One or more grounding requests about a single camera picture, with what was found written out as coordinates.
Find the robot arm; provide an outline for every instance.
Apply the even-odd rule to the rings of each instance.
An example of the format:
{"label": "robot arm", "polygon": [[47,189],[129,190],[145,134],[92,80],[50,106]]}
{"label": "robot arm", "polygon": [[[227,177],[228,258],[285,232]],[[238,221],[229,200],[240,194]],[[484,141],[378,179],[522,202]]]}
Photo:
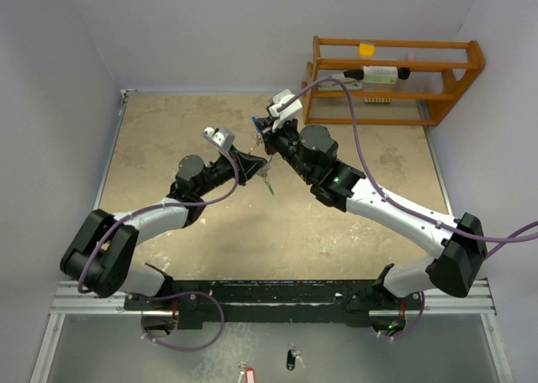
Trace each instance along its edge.
{"label": "robot arm", "polygon": [[[410,239],[427,254],[408,264],[388,265],[374,286],[392,297],[405,297],[434,287],[452,296],[465,297],[486,258],[485,243],[453,234],[386,202],[363,172],[337,158],[338,143],[330,137],[327,128],[308,125],[298,132],[296,117],[302,112],[299,101],[278,112],[292,97],[289,90],[276,95],[267,108],[269,116],[254,119],[266,152],[280,154],[324,205],[370,218]],[[454,219],[386,189],[383,191],[416,212],[468,233],[483,235],[480,220],[471,214]]]}
{"label": "robot arm", "polygon": [[[267,164],[263,158],[238,151],[233,146],[235,137],[228,129],[206,129],[206,134],[229,153],[239,169],[242,186]],[[116,291],[138,292],[147,296],[161,293],[171,278],[151,265],[132,265],[135,247],[161,233],[194,223],[205,209],[204,205],[171,207],[170,204],[203,202],[203,195],[234,176],[232,165],[223,155],[208,165],[197,155],[185,156],[179,162],[176,180],[171,184],[168,195],[152,206],[155,209],[131,218],[111,235],[107,249],[101,250],[92,262],[84,285],[103,297]],[[90,212],[61,260],[61,271],[79,280],[97,242],[126,215],[130,212],[108,213],[101,209]]]}

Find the purple cable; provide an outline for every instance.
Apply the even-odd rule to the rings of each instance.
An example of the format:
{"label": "purple cable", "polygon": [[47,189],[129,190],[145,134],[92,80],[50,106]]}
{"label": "purple cable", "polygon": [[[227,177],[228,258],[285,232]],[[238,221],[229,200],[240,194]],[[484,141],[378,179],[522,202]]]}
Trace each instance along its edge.
{"label": "purple cable", "polygon": [[195,352],[195,351],[199,351],[201,349],[206,349],[209,345],[214,344],[214,342],[217,341],[217,339],[219,339],[220,334],[222,334],[222,332],[224,330],[224,310],[223,310],[222,306],[220,306],[220,303],[214,297],[208,295],[205,292],[200,292],[200,291],[181,292],[181,293],[176,293],[174,295],[162,296],[162,297],[151,297],[151,296],[145,296],[145,295],[139,295],[139,296],[142,299],[144,299],[146,301],[149,301],[149,302],[160,302],[160,301],[170,301],[171,299],[176,299],[177,297],[191,296],[191,295],[199,295],[199,296],[207,297],[211,302],[213,302],[215,304],[217,309],[219,309],[219,313],[220,313],[219,331],[215,334],[215,336],[210,341],[208,341],[204,345],[199,345],[198,347],[179,347],[177,345],[167,344],[167,343],[164,343],[162,341],[159,341],[158,339],[153,337],[150,333],[148,333],[148,330],[147,330],[146,326],[144,325],[144,320],[145,319],[141,318],[140,319],[140,326],[142,327],[142,333],[144,333],[145,337],[147,339],[149,339],[151,342],[160,345],[161,347],[165,347],[165,348],[168,348],[168,349],[174,349],[176,351],[182,351],[182,352]]}
{"label": "purple cable", "polygon": [[[178,202],[178,203],[167,203],[164,204],[164,207],[203,207],[206,205],[212,205],[216,204],[217,202],[221,202],[232,195],[232,193],[235,191],[237,186],[239,185],[239,169],[237,168],[237,164],[234,162],[234,160],[231,158],[228,152],[222,149],[222,147],[214,142],[210,137],[208,137],[205,133],[202,134],[202,136],[209,141],[212,145],[217,148],[217,150],[230,162],[232,165],[232,169],[234,170],[234,185],[232,188],[229,189],[229,191],[224,194],[223,196],[219,198],[215,198],[214,200],[207,201],[207,202]],[[93,261],[98,256],[99,250],[101,250],[101,247],[103,247],[103,244],[108,242],[108,239],[110,239],[110,236],[116,231],[117,228],[119,228],[124,222],[127,222],[128,220],[140,215],[141,213],[153,211],[154,209],[163,208],[161,204],[154,204],[150,205],[148,207],[144,207],[141,209],[137,209],[136,211],[133,211],[130,215],[125,215],[123,218],[119,219],[114,223],[107,232],[101,237],[101,239],[97,242],[95,245],[95,249],[93,249],[93,252],[90,254],[89,258],[87,259],[86,264],[84,265],[84,268],[82,269],[81,276],[78,278],[78,285],[77,289],[80,293],[88,293],[90,290],[84,288],[84,281],[86,280],[87,273],[90,270],[90,267],[92,266]]]}
{"label": "purple cable", "polygon": [[[364,154],[362,153],[361,143],[359,142],[359,131],[358,131],[358,128],[357,128],[357,123],[356,123],[355,108],[353,107],[353,101],[352,101],[352,98],[351,98],[350,91],[347,88],[347,86],[345,85],[345,83],[342,82],[340,79],[336,79],[336,78],[332,78],[332,77],[328,77],[328,76],[323,77],[323,78],[318,78],[317,80],[315,80],[311,84],[304,87],[298,94],[296,94],[289,101],[287,101],[285,104],[283,104],[277,111],[281,112],[282,110],[288,108],[293,102],[298,100],[304,93],[308,92],[313,87],[316,87],[321,82],[327,82],[327,81],[337,83],[344,90],[345,97],[347,97],[347,102],[348,102],[348,104],[350,106],[351,120],[353,122],[353,135],[355,136],[356,151],[359,154],[359,159],[361,160],[361,164],[362,164],[362,167],[364,169],[364,172],[367,174],[368,179],[372,183],[373,188],[376,190],[376,192],[381,197],[385,197],[385,200],[387,202],[389,202],[391,205],[393,205],[394,207],[396,207],[400,211],[406,212],[409,215],[412,215],[414,217],[422,219],[423,221],[426,221],[428,223],[433,223],[434,225],[437,225],[437,219],[430,218],[430,217],[428,217],[428,216],[426,216],[426,215],[424,215],[422,213],[416,212],[416,211],[414,211],[414,210],[412,210],[410,208],[407,208],[407,207],[403,206],[402,204],[394,201],[391,197],[386,196],[385,193],[383,192],[382,188],[377,184],[376,180],[373,177],[373,174],[370,172],[370,168],[368,167],[366,160],[364,159]],[[529,223],[528,225],[525,225],[523,228],[518,229],[517,231],[513,232],[508,238],[491,238],[491,237],[486,237],[486,236],[478,236],[476,234],[467,233],[467,232],[464,232],[464,231],[462,231],[460,229],[453,228],[452,226],[446,225],[444,223],[440,223],[439,226],[441,228],[445,229],[445,230],[448,230],[448,231],[453,232],[455,234],[459,234],[460,236],[463,236],[464,238],[478,240],[478,241],[482,241],[482,242],[499,243],[498,246],[495,246],[491,250],[492,253],[488,255],[488,257],[489,257],[493,253],[497,252],[497,250],[499,250],[505,244],[528,242],[530,240],[538,239],[538,232],[532,233],[532,234],[527,234],[525,236],[516,237],[520,233],[523,233],[524,231],[529,230],[530,228],[533,228],[534,226],[537,226],[537,225],[538,225],[538,222]]]}

